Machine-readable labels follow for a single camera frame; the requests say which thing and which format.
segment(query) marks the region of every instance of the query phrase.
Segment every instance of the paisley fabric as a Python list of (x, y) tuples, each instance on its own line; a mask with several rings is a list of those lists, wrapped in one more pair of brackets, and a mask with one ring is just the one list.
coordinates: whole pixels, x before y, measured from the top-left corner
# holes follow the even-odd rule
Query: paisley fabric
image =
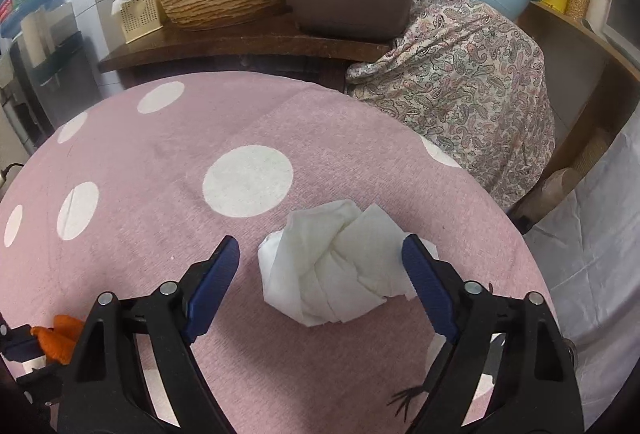
[(433, 141), (503, 209), (554, 150), (541, 49), (477, 0), (414, 0), (394, 48), (351, 65), (347, 82), (350, 96)]

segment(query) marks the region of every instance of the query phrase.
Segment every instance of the pink tablecloth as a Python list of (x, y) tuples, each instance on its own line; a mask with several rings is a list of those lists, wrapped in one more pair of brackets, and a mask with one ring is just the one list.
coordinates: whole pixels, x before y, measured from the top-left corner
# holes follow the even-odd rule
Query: pink tablecloth
[(379, 204), (463, 279), (547, 295), (500, 208), (417, 133), (315, 84), (219, 72), (130, 89), (38, 150), (0, 205), (0, 311), (85, 317), (102, 291), (148, 294), (231, 234), (240, 268), (193, 351), (238, 432), (401, 433), (385, 404), (420, 384), (433, 336), (417, 299), (310, 329), (262, 300), (262, 239), (336, 199)]

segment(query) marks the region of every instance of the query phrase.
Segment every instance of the black cable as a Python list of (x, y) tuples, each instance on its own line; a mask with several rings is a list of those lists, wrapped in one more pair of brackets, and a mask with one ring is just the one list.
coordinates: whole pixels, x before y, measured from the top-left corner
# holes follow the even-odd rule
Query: black cable
[(0, 176), (2, 177), (2, 179), (6, 179), (6, 175), (9, 173), (9, 170), (11, 170), (13, 167), (23, 167), (23, 166), (24, 165), (22, 163), (11, 163), (6, 168), (0, 170)]

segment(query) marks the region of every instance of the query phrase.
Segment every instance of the power cord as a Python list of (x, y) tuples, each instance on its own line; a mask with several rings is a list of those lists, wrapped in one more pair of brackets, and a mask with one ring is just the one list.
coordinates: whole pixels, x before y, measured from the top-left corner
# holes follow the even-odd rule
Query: power cord
[(9, 170), (11, 170), (13, 167), (23, 167), (23, 166), (24, 165), (22, 163), (11, 163), (6, 168), (0, 170), (0, 187), (4, 185), (6, 181), (6, 175), (9, 173)]

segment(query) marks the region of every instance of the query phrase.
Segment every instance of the white polka dot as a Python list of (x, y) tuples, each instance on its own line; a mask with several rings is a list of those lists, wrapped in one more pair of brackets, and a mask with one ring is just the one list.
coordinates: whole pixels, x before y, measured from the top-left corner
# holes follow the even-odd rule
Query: white polka dot
[(435, 159), (438, 163), (442, 163), (443, 165), (447, 165), (448, 167), (460, 168), (460, 165), (458, 165), (451, 156), (445, 154), (442, 150), (440, 150), (440, 147), (431, 143), (424, 136), (420, 136), (420, 139), (422, 140), (424, 148), (427, 149), (429, 156)]
[(293, 182), (293, 167), (279, 150), (261, 145), (227, 152), (207, 171), (202, 193), (227, 217), (251, 217), (275, 207)]
[(9, 247), (14, 243), (15, 236), (18, 235), (20, 223), (22, 222), (22, 205), (18, 205), (11, 212), (4, 228), (4, 247)]
[(69, 192), (58, 214), (60, 239), (75, 239), (84, 231), (94, 216), (98, 196), (98, 187), (91, 181), (82, 183)]
[(138, 112), (140, 114), (149, 114), (150, 112), (164, 109), (164, 107), (176, 101), (183, 92), (184, 84), (181, 81), (170, 81), (169, 83), (158, 85), (140, 100)]
[(82, 125), (84, 125), (86, 116), (86, 112), (81, 112), (75, 118), (67, 121), (60, 129), (60, 133), (58, 134), (58, 143), (69, 141), (73, 136), (75, 136), (76, 132), (78, 132)]

